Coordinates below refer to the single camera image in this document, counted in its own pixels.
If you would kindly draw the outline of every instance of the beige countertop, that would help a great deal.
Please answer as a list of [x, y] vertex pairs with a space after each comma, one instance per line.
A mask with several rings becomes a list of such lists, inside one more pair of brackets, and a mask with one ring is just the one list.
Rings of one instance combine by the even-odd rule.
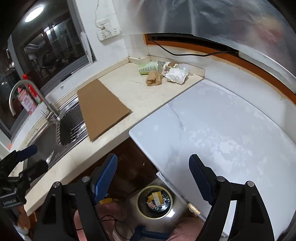
[[161, 85], [149, 87], [145, 83], [146, 77], [139, 75], [136, 64], [127, 63], [99, 78], [131, 109], [131, 114], [93, 142], [88, 137], [85, 138], [59, 160], [26, 195], [25, 210], [28, 215], [42, 205], [55, 181], [60, 181], [63, 185], [72, 181], [127, 139], [129, 130], [135, 124], [202, 79], [194, 74], [183, 85], [179, 85], [167, 82], [164, 78]]

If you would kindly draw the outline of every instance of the cabinet door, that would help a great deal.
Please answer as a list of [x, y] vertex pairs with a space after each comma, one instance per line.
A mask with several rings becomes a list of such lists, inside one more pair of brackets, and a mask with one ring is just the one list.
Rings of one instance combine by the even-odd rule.
[[[117, 156], [118, 167], [108, 189], [108, 197], [121, 200], [129, 199], [137, 191], [157, 178], [157, 169], [131, 138], [122, 142], [110, 151], [110, 153]], [[85, 175], [90, 175], [96, 167], [102, 165], [107, 156], [105, 155], [98, 160], [75, 178], [73, 182], [76, 182]]]

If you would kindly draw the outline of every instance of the pink pants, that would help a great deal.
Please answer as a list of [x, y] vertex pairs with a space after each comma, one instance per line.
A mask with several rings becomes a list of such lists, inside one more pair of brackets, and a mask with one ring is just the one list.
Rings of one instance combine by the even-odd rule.
[[[108, 204], [97, 205], [97, 211], [102, 218], [105, 215], [112, 215], [114, 218], [123, 221], [126, 218], [126, 211], [123, 210], [118, 203], [112, 202]], [[112, 219], [112, 217], [105, 217], [104, 220]], [[74, 223], [76, 229], [81, 229], [82, 225], [79, 218], [79, 213], [76, 211], [74, 215]], [[204, 222], [200, 218], [181, 218], [178, 225], [171, 233], [167, 241], [195, 241], [200, 230], [202, 229]], [[104, 228], [109, 235], [111, 241], [115, 241], [113, 238], [114, 221], [103, 222]], [[77, 230], [79, 241], [87, 241], [84, 231]]]

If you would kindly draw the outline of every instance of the black cable on floor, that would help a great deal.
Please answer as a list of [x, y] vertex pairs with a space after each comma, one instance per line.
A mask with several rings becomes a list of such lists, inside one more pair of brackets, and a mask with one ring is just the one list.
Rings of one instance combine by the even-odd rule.
[[[113, 219], [102, 220], [104, 217], [112, 217]], [[112, 215], [105, 215], [105, 216], [103, 216], [103, 217], [101, 218], [101, 222], [105, 222], [105, 221], [115, 221], [115, 223], [114, 223], [114, 227], [115, 227], [116, 232], [118, 233], [118, 235], [119, 235], [120, 237], [122, 237], [122, 238], [124, 238], [124, 239], [126, 239], [126, 240], [130, 240], [130, 239], [125, 238], [124, 236], [122, 236], [122, 235], [118, 232], [118, 230], [117, 230], [117, 228], [116, 228], [116, 222], [124, 223], [126, 226], [129, 227], [129, 229], [131, 230], [132, 234], [134, 234], [132, 228], [131, 228], [127, 223], [125, 223], [125, 222], [123, 222], [123, 221], [119, 221], [118, 219], [114, 218]]]
[[168, 53], [170, 53], [171, 55], [174, 56], [197, 56], [197, 57], [208, 57], [211, 55], [216, 55], [216, 54], [221, 54], [221, 53], [237, 53], [237, 50], [230, 50], [230, 51], [218, 51], [218, 52], [214, 52], [214, 53], [208, 53], [208, 54], [194, 54], [194, 53], [186, 53], [186, 54], [175, 54], [170, 52], [169, 50], [165, 49], [163, 46], [161, 46], [160, 44], [158, 44], [157, 42], [155, 42], [154, 40], [152, 40], [150, 34], [148, 34], [148, 38], [150, 41], [152, 41], [153, 43], [155, 43], [156, 45], [158, 45], [159, 47], [161, 47], [163, 50], [167, 51]]

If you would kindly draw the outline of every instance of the orange wooden frame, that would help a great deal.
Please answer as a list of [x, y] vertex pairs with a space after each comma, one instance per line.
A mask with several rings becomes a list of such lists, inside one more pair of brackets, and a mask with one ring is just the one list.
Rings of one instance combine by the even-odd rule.
[[[153, 43], [152, 41], [150, 41], [148, 39], [147, 34], [145, 34], [145, 39], [146, 39], [147, 45], [155, 45], [155, 43]], [[190, 49], [190, 50], [199, 51], [199, 52], [202, 52], [202, 53], [213, 53], [213, 52], [218, 51], [216, 49], [203, 47], [203, 46], [200, 46], [200, 45], [181, 43], [181, 42], [157, 41], [157, 43], [159, 43], [162, 46], [171, 46], [171, 47]], [[278, 79], [273, 77], [271, 74], [269, 74], [265, 70], [259, 68], [258, 66], [254, 65], [254, 64], [252, 64], [252, 63], [250, 63], [250, 62], [248, 62], [248, 61], [246, 61], [244, 59], [233, 56], [231, 54], [223, 53], [223, 54], [218, 54], [218, 55], [215, 55], [215, 56], [217, 56], [219, 58], [222, 58], [222, 59], [225, 59], [225, 60], [228, 60], [228, 61], [230, 61], [230, 62], [232, 62], [234, 64], [237, 64], [237, 65], [251, 71], [252, 73], [260, 76], [261, 78], [263, 78], [264, 80], [269, 82], [273, 87], [275, 87], [278, 90], [278, 92], [281, 92], [284, 96], [286, 96], [294, 104], [296, 104], [296, 95], [287, 86], [285, 86], [282, 82], [280, 82]]]

